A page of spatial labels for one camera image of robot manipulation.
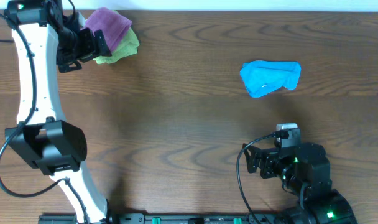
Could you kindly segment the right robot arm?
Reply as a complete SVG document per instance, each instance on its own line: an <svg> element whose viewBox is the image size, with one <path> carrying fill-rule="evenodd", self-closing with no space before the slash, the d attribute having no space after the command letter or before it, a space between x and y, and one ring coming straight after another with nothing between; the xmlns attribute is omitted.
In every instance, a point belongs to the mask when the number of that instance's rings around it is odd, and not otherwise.
<svg viewBox="0 0 378 224"><path fill-rule="evenodd" d="M332 188L330 162L323 146L302 143L259 149L243 144L242 148L248 172L259 169L263 179L278 177L282 188L298 197L297 205L279 212L274 223L357 223L349 202Z"/></svg>

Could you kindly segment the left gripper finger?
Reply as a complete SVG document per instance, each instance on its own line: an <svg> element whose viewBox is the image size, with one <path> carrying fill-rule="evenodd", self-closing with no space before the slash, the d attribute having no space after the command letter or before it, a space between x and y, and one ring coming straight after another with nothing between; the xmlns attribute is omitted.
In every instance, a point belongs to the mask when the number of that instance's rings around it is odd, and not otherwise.
<svg viewBox="0 0 378 224"><path fill-rule="evenodd" d="M60 73L68 73L68 72L81 70L81 69L82 69L81 63L77 60L70 64L64 63L61 65L58 65L58 70Z"/></svg>
<svg viewBox="0 0 378 224"><path fill-rule="evenodd" d="M97 30L94 32L94 41L93 41L93 57L110 57L111 51L106 43L106 39L104 38L103 31Z"/></svg>

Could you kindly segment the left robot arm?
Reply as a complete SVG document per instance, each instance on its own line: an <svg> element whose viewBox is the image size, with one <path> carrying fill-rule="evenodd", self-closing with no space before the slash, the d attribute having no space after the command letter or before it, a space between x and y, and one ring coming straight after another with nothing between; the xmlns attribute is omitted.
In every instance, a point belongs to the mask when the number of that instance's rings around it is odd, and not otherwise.
<svg viewBox="0 0 378 224"><path fill-rule="evenodd" d="M5 130L5 146L63 190L75 209L74 223L116 223L87 168L85 134L66 121L57 78L110 55L103 32L86 28L79 12L65 16L61 1L9 1L4 15L21 86L17 125Z"/></svg>

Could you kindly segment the purple microfiber cloth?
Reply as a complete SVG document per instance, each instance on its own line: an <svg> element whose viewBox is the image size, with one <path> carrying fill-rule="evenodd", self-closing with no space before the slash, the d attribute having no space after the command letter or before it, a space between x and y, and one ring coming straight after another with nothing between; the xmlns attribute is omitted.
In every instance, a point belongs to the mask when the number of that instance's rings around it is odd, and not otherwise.
<svg viewBox="0 0 378 224"><path fill-rule="evenodd" d="M102 7L95 10L85 21L85 28L93 32L102 30L104 39L111 52L114 52L126 33L132 21L118 12Z"/></svg>

